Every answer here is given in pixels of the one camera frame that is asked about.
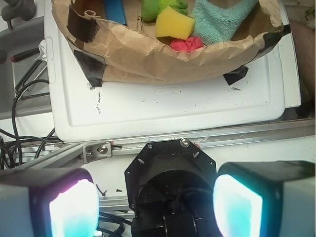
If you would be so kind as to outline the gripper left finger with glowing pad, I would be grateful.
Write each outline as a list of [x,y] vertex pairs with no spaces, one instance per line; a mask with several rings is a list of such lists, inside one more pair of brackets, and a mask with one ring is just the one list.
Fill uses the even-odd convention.
[[2,237],[92,237],[98,218],[98,191],[84,168],[0,173]]

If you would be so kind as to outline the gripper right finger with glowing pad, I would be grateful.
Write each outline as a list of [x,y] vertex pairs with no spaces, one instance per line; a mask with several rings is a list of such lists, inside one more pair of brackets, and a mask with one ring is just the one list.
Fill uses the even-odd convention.
[[316,165],[313,162],[227,162],[213,191],[224,237],[314,237]]

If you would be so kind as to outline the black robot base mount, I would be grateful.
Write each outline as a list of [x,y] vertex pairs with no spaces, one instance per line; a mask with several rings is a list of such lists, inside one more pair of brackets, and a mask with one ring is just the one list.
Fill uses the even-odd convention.
[[134,237],[218,237],[216,162],[187,139],[147,143],[125,170]]

